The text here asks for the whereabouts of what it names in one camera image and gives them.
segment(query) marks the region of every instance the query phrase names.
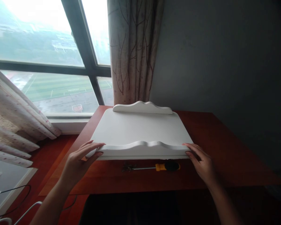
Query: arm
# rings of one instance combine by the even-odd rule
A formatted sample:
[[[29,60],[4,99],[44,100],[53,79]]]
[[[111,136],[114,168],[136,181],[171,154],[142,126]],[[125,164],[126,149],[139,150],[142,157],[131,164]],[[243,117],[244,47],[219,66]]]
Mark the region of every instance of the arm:
[[[82,179],[92,163],[103,153],[96,152],[87,161],[81,159],[90,151],[103,145],[105,144],[89,141],[83,144],[76,152],[69,155],[60,179],[43,201],[30,225],[58,223],[60,213],[70,191]]]
[[[207,155],[203,151],[203,149],[196,144],[184,143],[183,145],[186,145],[191,150],[185,153],[189,156],[190,160],[194,164],[198,175],[206,183],[214,200],[216,209],[219,214],[219,218],[221,220],[221,224],[243,224],[242,219],[240,218],[237,210],[234,208],[234,205],[231,199],[229,198],[227,192],[221,186],[216,177],[211,157]]]

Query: wooden desk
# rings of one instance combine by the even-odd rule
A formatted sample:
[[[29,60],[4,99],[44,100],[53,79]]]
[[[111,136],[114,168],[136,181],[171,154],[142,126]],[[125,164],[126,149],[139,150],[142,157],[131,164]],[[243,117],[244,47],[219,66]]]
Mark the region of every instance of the wooden desk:
[[[40,192],[46,196],[57,183],[68,155],[90,140],[103,113],[109,106],[99,106],[77,140]],[[281,184],[281,179],[267,168],[212,113],[176,111],[194,143],[201,146],[214,162],[226,187]],[[153,166],[163,160],[129,160],[139,167]],[[71,194],[103,194],[145,191],[168,191],[206,188],[189,159],[177,160],[181,169],[175,172],[135,170],[122,172],[124,161],[96,161]]]

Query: finger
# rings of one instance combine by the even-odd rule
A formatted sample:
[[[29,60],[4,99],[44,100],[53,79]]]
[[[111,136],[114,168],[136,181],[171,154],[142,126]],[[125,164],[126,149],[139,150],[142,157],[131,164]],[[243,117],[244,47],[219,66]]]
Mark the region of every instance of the finger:
[[[85,142],[82,146],[80,146],[80,148],[86,146],[87,144],[91,144],[93,141],[94,141],[94,140],[90,140],[90,141],[88,141],[88,142]]]
[[[87,147],[83,148],[82,150],[80,150],[79,152],[77,152],[75,157],[77,159],[82,159],[84,156],[86,156],[92,150],[102,147],[103,145],[105,145],[105,143],[92,143],[89,146],[87,146]]]
[[[85,146],[81,147],[80,149],[78,149],[76,152],[81,152],[82,150],[92,146],[93,144],[96,144],[96,142],[90,143],[90,144],[86,144]]]
[[[86,162],[85,166],[89,168],[101,155],[103,155],[103,152],[96,152],[93,154]]]
[[[202,161],[204,161],[204,159],[206,158],[206,155],[204,154],[204,152],[202,152],[199,148],[197,148],[193,144],[183,143],[182,145],[185,145],[188,148],[190,148],[191,150],[193,150],[201,158]]]
[[[193,153],[191,153],[190,151],[186,151],[185,154],[190,158],[194,166],[199,164],[199,161],[196,159]]]

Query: forearm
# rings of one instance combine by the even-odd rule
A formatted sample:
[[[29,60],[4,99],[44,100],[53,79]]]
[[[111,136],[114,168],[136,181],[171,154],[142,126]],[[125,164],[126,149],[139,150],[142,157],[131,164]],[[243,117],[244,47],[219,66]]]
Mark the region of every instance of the forearm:
[[[30,225],[57,224],[69,193],[59,181],[43,201]]]
[[[218,182],[209,187],[209,191],[214,200],[222,225],[243,224],[226,190]]]

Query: wavy shelf edge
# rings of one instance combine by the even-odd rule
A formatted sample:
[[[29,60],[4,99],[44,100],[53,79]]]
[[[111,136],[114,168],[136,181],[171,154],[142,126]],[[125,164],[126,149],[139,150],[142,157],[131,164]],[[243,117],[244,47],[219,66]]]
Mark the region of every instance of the wavy shelf edge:
[[[96,151],[104,154],[98,160],[123,159],[182,159],[188,158],[184,145],[167,145],[160,141],[136,141],[127,145],[104,145],[91,151],[86,157],[91,157]]]
[[[113,107],[114,112],[128,112],[128,113],[155,113],[155,114],[173,114],[169,107],[156,106],[153,102],[138,101],[130,105],[117,104]]]

